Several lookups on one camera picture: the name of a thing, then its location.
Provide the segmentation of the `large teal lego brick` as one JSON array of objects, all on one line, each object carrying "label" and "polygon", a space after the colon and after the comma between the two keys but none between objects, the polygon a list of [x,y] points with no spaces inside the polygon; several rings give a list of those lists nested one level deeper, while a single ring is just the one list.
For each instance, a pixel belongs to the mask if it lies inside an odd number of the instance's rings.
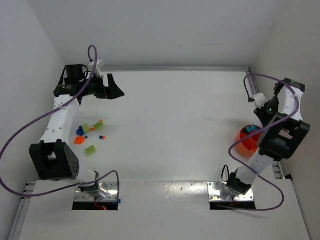
[{"label": "large teal lego brick", "polygon": [[259,126],[252,124],[252,125],[248,125],[244,128],[243,133],[245,133],[246,135],[250,135],[252,132],[256,132],[260,129]]}]

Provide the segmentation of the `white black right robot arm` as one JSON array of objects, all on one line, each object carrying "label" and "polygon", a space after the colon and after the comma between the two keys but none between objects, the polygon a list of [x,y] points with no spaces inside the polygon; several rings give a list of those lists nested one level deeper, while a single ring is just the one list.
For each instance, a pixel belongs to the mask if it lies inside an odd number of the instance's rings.
[{"label": "white black right robot arm", "polygon": [[248,99],[255,104],[254,114],[263,127],[244,138],[258,136],[257,149],[226,182],[226,187],[235,196],[245,195],[255,179],[273,162],[291,158],[310,131],[310,125],[303,121],[301,114],[305,85],[285,78],[277,81],[273,90],[270,100],[262,93]]}]

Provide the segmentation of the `pale green rounded lego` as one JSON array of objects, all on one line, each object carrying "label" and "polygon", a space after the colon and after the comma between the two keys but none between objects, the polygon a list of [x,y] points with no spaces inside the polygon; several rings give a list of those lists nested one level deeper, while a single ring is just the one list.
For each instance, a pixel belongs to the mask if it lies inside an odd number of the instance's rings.
[{"label": "pale green rounded lego", "polygon": [[91,127],[87,123],[83,124],[81,127],[82,127],[83,132],[85,134],[87,134],[87,133],[89,133],[91,131]]}]

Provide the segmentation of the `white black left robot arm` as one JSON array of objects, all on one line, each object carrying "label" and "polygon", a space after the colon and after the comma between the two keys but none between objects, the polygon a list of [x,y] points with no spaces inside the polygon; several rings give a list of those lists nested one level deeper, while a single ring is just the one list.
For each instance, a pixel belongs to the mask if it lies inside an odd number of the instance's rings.
[{"label": "white black left robot arm", "polygon": [[94,199],[107,197],[108,190],[99,180],[97,171],[80,165],[69,147],[72,124],[83,97],[114,100],[125,96],[117,86],[113,74],[107,74],[107,83],[101,72],[83,64],[66,65],[54,94],[54,113],[38,143],[32,144],[29,154],[41,180],[66,181]]}]

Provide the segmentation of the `light green lego brick low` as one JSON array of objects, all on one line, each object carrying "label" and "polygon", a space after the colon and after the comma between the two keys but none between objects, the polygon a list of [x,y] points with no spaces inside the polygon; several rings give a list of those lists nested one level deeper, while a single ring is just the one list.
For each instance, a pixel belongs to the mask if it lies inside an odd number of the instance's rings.
[{"label": "light green lego brick low", "polygon": [[88,148],[85,149],[85,155],[86,156],[91,156],[92,154],[94,154],[96,152],[96,148],[94,145],[89,146]]}]

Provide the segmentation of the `light green lego brick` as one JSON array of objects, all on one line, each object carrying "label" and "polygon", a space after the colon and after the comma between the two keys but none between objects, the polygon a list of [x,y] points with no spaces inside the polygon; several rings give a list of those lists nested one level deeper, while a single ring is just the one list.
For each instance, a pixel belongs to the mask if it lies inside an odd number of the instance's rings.
[{"label": "light green lego brick", "polygon": [[99,131],[104,127],[104,124],[102,121],[97,122],[96,124],[94,124],[94,128],[95,130]]}]

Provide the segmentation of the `blue arch lego piece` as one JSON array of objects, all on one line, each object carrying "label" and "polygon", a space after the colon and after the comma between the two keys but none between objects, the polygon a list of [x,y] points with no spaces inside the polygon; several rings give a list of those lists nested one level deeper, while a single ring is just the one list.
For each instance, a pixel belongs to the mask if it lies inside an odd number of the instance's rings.
[{"label": "blue arch lego piece", "polygon": [[85,134],[84,130],[83,130],[83,128],[81,126],[77,129],[76,134],[78,136],[83,136]]}]

